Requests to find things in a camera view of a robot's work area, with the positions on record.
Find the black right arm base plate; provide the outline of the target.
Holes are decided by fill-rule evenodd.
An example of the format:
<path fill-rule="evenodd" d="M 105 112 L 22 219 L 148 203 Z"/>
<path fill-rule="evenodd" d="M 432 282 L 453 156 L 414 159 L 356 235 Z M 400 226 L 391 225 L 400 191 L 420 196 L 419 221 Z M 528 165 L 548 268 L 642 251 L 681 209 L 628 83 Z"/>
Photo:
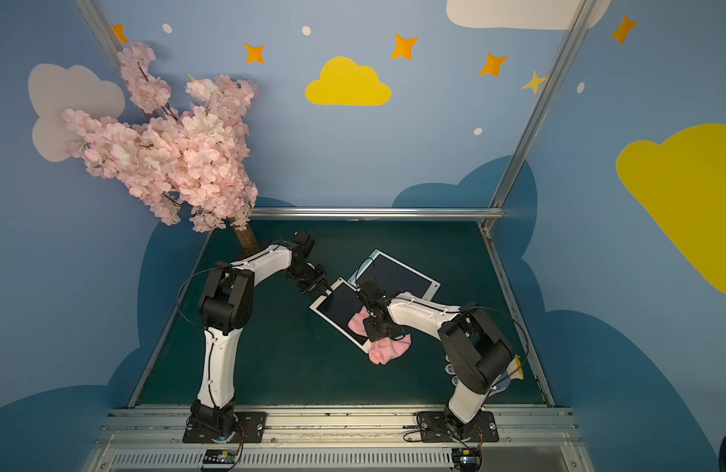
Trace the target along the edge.
<path fill-rule="evenodd" d="M 415 414 L 420 430 L 420 441 L 444 443 L 461 440 L 465 443 L 497 443 L 500 440 L 498 425 L 489 411 L 479 411 L 468 423 L 463 423 L 451 413 L 420 411 Z"/>

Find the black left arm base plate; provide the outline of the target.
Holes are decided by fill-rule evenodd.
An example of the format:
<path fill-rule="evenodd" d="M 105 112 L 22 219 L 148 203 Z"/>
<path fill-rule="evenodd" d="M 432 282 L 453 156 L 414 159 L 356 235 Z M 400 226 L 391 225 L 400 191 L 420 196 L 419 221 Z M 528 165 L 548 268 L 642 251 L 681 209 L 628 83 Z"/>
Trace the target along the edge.
<path fill-rule="evenodd" d="M 266 431 L 264 411 L 217 413 L 200 418 L 192 413 L 182 437 L 184 444 L 260 444 Z"/>

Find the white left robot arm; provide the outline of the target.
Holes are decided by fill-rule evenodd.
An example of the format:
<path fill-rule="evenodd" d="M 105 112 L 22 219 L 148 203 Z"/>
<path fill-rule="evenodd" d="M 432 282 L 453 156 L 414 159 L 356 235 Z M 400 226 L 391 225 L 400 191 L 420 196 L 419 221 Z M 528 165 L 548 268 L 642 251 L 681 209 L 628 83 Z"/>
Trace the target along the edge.
<path fill-rule="evenodd" d="M 258 284 L 285 273 L 303 294 L 326 283 L 326 272 L 308 257 L 315 240 L 305 230 L 278 240 L 243 260 L 218 263 L 208 275 L 199 301 L 205 358 L 199 393 L 190 408 L 183 442 L 230 443 L 240 431 L 235 418 L 234 370 L 241 334 L 253 315 Z"/>

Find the blue-edged white drawing tablet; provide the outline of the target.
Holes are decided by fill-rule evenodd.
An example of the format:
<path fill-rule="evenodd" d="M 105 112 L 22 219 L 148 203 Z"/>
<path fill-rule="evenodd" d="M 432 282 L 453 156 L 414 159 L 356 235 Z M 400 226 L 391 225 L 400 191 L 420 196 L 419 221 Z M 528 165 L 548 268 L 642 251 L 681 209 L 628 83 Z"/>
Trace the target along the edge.
<path fill-rule="evenodd" d="M 375 250 L 364 260 L 361 266 L 347 279 L 353 286 L 365 280 L 373 281 L 376 287 L 384 291 L 388 297 L 408 292 L 418 298 L 431 301 L 441 288 L 441 283 L 412 269 L 409 265 Z"/>

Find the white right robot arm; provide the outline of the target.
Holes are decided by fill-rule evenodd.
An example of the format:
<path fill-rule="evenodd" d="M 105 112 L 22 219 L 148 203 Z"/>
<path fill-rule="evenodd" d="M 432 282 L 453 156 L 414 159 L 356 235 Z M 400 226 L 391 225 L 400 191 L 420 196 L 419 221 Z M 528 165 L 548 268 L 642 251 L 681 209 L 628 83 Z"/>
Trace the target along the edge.
<path fill-rule="evenodd" d="M 369 354 L 379 364 L 404 354 L 410 346 L 407 328 L 441 342 L 457 377 L 455 392 L 445 408 L 445 429 L 464 438 L 475 424 L 495 385 L 522 370 L 512 344 L 490 318 L 486 307 L 442 305 L 409 292 L 388 297 L 365 280 L 357 292 L 363 303 L 348 326 L 370 341 Z"/>

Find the pink cloth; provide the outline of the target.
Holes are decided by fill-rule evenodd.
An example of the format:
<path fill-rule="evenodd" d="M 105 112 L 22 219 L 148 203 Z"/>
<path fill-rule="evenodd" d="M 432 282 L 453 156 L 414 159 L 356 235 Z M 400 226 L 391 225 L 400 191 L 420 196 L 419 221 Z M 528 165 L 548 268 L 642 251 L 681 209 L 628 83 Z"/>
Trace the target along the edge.
<path fill-rule="evenodd" d="M 369 360 L 375 365 L 386 365 L 390 361 L 404 355 L 410 348 L 411 336 L 397 336 L 395 339 L 385 337 L 383 339 L 372 341 L 368 338 L 364 326 L 364 321 L 370 318 L 368 311 L 362 308 L 347 323 L 347 327 L 358 336 L 365 338 L 368 345 Z"/>

